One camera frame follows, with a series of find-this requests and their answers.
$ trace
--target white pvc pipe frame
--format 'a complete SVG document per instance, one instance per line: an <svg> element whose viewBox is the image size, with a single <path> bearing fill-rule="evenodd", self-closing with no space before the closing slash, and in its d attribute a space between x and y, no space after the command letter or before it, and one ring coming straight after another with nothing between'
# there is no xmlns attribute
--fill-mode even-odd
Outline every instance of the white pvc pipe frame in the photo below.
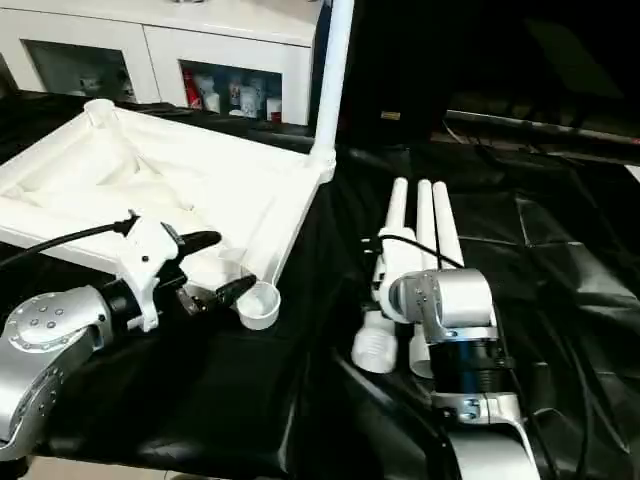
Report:
<svg viewBox="0 0 640 480"><path fill-rule="evenodd" d="M351 20L353 18L354 0L334 0L331 7L331 24L327 55L324 62L320 107L316 136L311 149L312 162L323 162L333 176L336 162L336 131L338 115L342 99L344 71L349 51Z"/></svg>

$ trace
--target red bottle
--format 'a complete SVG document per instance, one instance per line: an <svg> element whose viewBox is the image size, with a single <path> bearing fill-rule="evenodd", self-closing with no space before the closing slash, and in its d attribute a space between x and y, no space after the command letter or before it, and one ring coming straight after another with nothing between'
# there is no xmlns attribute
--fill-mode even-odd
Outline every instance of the red bottle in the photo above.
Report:
<svg viewBox="0 0 640 480"><path fill-rule="evenodd" d="M198 93L196 82L193 81L193 73L191 70L183 70L182 77L184 78L184 88L187 91L187 105L189 108L202 110L202 99Z"/></svg>

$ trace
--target white fabric tray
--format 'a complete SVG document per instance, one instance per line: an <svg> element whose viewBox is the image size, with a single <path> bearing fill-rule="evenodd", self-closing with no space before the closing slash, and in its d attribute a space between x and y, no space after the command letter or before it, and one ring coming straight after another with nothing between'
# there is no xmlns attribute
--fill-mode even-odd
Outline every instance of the white fabric tray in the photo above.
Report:
<svg viewBox="0 0 640 480"><path fill-rule="evenodd" d="M0 167L0 241L28 247L127 218L180 234L213 229L220 245L185 259L193 285L229 280L232 257L276 283L326 169L309 157L94 100ZM122 237L108 233L48 255L114 273Z"/></svg>

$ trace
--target wire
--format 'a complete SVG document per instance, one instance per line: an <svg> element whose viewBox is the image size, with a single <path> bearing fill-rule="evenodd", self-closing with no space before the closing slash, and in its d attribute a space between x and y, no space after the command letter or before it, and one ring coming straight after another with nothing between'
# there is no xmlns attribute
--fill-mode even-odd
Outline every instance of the wire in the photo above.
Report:
<svg viewBox="0 0 640 480"><path fill-rule="evenodd" d="M493 312L496 316L496 326L498 327L498 335L502 340L502 350L504 351L504 355L506 357L510 357L509 355L509 345L507 343L507 336L504 333L504 325L502 324L502 318L500 317L500 313L498 309L494 307ZM540 423L538 422L538 418L535 416L531 405L526 400L524 395L524 390L522 389L522 385L518 380L518 376L513 368L509 369L509 374L511 376L511 382L513 383L514 388L516 389L516 395L520 399L520 404L522 405L522 409L524 410L525 415L529 419L529 425L531 426L531 431L538 439L538 444L540 445L540 450L542 450L542 456L544 457L544 461L549 468L550 476L553 480L558 480L560 478L560 474L558 472L558 466L551 455L551 450L547 445L547 442L542 435L542 428L540 428Z"/></svg>
<svg viewBox="0 0 640 480"><path fill-rule="evenodd" d="M73 242L74 240L79 240L85 237L91 237L93 235L98 235L100 233L106 232L117 232L123 235L129 233L131 227L136 222L139 217L135 214L131 215L131 218L127 220L123 220L121 222L110 223L108 225L101 225L99 227L87 228L86 230L81 230L79 232L70 233L68 235L63 235L58 238L52 238L51 240L47 240L46 242L39 243L34 245L33 247L22 250L15 255L5 258L0 261L0 270L7 268L8 266L20 262L25 258L36 255L37 253L43 252L45 250L49 250L50 248L57 247L58 245L62 245L64 243Z"/></svg>
<svg viewBox="0 0 640 480"><path fill-rule="evenodd" d="M580 390L582 393L584 434L582 435L580 456L578 457L578 464L576 465L574 478L583 480L587 475L587 457L589 455L589 447L591 446L591 437L593 436L594 418L591 405L591 392L589 390L589 386L587 385L587 376L584 373L584 369L582 368L582 364L580 363L580 359L578 358L576 350L568 341L565 341L564 344L569 352L571 363L573 363L573 366L575 367L576 373L578 375L578 383L580 384Z"/></svg>
<svg viewBox="0 0 640 480"><path fill-rule="evenodd" d="M453 139L458 142L458 143L462 143L462 144L466 144L467 142L465 142L464 140L462 140L462 138L460 138L459 135L456 135L456 133L451 130L449 128L449 125L447 125L447 122L445 122L444 120L442 121L442 125L444 126L444 128L447 130L447 132L449 133L449 135L451 135L453 137Z"/></svg>
<svg viewBox="0 0 640 480"><path fill-rule="evenodd" d="M446 255L441 254L439 251L436 251L432 248L429 248L423 244L421 244L420 242L416 242L415 240L410 240L408 238L404 238L401 237L400 235L391 235L391 234L384 234L384 235L380 235L378 237L378 239L380 241L382 240L397 240L399 242L404 242L407 243L413 247L416 247L420 250L422 250L423 252L429 253L431 255L434 255L438 260L442 260L444 262L450 263L452 266L456 267L456 268L464 268L464 265L456 262L455 260L447 257Z"/></svg>

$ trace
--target black table cover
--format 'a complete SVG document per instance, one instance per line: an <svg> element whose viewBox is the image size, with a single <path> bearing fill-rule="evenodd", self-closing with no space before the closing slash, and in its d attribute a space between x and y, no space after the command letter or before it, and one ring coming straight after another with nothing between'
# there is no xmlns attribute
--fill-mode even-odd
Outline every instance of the black table cover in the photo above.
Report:
<svg viewBox="0 0 640 480"><path fill-rule="evenodd" d="M0 101L0 162L83 103L34 94ZM298 151L311 145L301 127L167 105L128 108ZM465 261L491 284L563 475L575 470L588 427L588 478L635 478L640 186L620 166L426 142L340 148L335 178L320 188L280 280L274 327L249 331L232 314L217 315L101 352L65 384L39 453L226 478L455 478L423 385L408 370L410 332L399 329L390 375L366 374L349 359L374 260L360 239L381 227L398 175L410 179L408 223L417 180L448 183ZM0 257L16 250L0 245ZM46 256L2 275L3 318L31 295L105 277ZM585 422L563 342L586 372L593 422Z"/></svg>

